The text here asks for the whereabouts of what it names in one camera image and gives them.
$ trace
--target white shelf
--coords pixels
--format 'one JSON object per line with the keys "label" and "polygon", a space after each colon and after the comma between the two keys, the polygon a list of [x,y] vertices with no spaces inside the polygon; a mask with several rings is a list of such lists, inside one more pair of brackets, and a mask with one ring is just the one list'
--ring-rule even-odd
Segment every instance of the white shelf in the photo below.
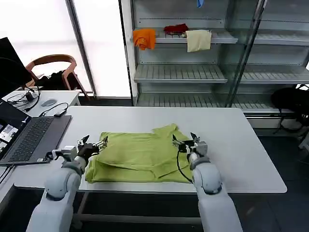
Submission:
{"label": "white shelf", "polygon": [[142,93],[137,106],[222,107],[212,94]]}
{"label": "white shelf", "polygon": [[309,46],[309,33],[289,30],[259,30],[254,44]]}
{"label": "white shelf", "polygon": [[[141,93],[137,106],[146,107],[224,107],[227,94],[190,94],[190,93]],[[280,113],[270,100],[270,94],[237,94],[232,104],[244,113]]]}
{"label": "white shelf", "polygon": [[[187,39],[181,35],[168,35],[165,34],[163,28],[154,28],[156,31],[157,44],[186,44]],[[223,29],[211,30],[211,43],[213,44],[236,44],[238,39],[233,37],[229,32]]]}
{"label": "white shelf", "polygon": [[309,71],[302,66],[247,65],[241,84],[309,84]]}
{"label": "white shelf", "polygon": [[209,64],[139,64],[136,83],[226,83],[217,65]]}

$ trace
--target orange cloth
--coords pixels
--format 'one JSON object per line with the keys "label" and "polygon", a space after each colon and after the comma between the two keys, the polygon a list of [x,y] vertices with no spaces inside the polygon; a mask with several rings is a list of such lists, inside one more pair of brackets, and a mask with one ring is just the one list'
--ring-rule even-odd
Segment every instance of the orange cloth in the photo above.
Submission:
{"label": "orange cloth", "polygon": [[155,48],[155,30],[153,29],[140,29],[133,31],[133,42],[141,50],[146,48]]}

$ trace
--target white table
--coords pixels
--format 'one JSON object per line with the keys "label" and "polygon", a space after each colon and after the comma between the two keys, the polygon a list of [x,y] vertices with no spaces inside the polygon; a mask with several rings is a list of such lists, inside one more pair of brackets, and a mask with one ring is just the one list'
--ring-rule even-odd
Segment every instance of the white table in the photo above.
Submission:
{"label": "white table", "polygon": [[[13,91],[12,93],[8,94],[7,96],[3,97],[2,99],[7,101],[8,98],[16,95],[16,94],[25,94],[26,91],[24,90],[19,90],[19,91]],[[34,97],[36,97],[38,95],[38,92],[35,90],[35,93],[32,93],[32,95]],[[32,117],[36,117],[36,116],[39,116],[44,110],[47,110],[59,103],[62,103],[62,102],[66,102],[67,104],[69,104],[69,106],[72,106],[72,105],[80,105],[79,103],[79,100],[78,100],[78,95],[79,95],[79,91],[78,90],[72,90],[72,91],[69,91],[69,90],[43,90],[41,92],[41,95],[40,95],[40,100],[39,102],[36,104],[35,107],[33,107],[30,111],[28,112],[25,112],[26,114],[32,116]],[[22,97],[22,95],[18,95],[16,97],[13,97],[11,98],[10,100],[11,101],[14,101],[14,100],[18,100]],[[45,101],[49,100],[49,99],[55,99],[57,100],[57,102],[54,104],[54,105],[51,105],[51,106],[41,106],[42,103],[44,103]],[[36,99],[25,105],[25,106],[22,106],[22,107],[19,107],[20,110],[24,110],[28,107],[31,107],[34,103],[36,102]],[[65,108],[66,105],[63,104],[63,105],[60,105],[58,107],[56,107],[55,109],[49,111],[46,113],[46,116],[52,116],[54,115],[54,113],[57,113],[59,111],[61,111],[61,109]]]}
{"label": "white table", "polygon": [[[97,142],[103,131],[150,132],[153,128],[176,123],[189,136],[194,132],[208,144],[208,155],[221,172],[230,193],[284,193],[287,188],[243,112],[237,108],[163,108],[72,106],[72,121],[60,143],[77,145],[90,134]],[[61,167],[59,159],[50,164],[19,166],[9,185],[44,188],[44,182]],[[194,193],[186,183],[87,183],[81,191]],[[0,189],[0,200],[3,197]]]}

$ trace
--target beige towel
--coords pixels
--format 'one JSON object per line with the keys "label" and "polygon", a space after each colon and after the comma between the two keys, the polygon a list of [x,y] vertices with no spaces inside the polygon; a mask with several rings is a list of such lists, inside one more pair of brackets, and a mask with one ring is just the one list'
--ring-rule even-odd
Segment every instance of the beige towel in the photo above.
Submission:
{"label": "beige towel", "polygon": [[188,52],[211,48],[211,32],[209,30],[188,30],[185,33],[187,35]]}

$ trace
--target black bag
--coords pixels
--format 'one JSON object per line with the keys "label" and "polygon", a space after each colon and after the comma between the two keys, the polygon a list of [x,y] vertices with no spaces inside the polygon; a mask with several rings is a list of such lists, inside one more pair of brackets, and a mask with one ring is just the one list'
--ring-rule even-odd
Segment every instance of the black bag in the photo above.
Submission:
{"label": "black bag", "polygon": [[[282,109],[293,111],[296,114],[296,120],[302,124],[302,127],[309,126],[309,91],[293,87],[282,88],[271,95],[271,102],[279,109],[280,113],[282,113]],[[280,127],[287,131],[297,132],[302,128],[287,129],[281,124],[283,120],[282,117]]]}
{"label": "black bag", "polygon": [[40,90],[67,90],[62,80],[63,71],[53,73],[50,78],[43,76],[35,85],[42,87]]}

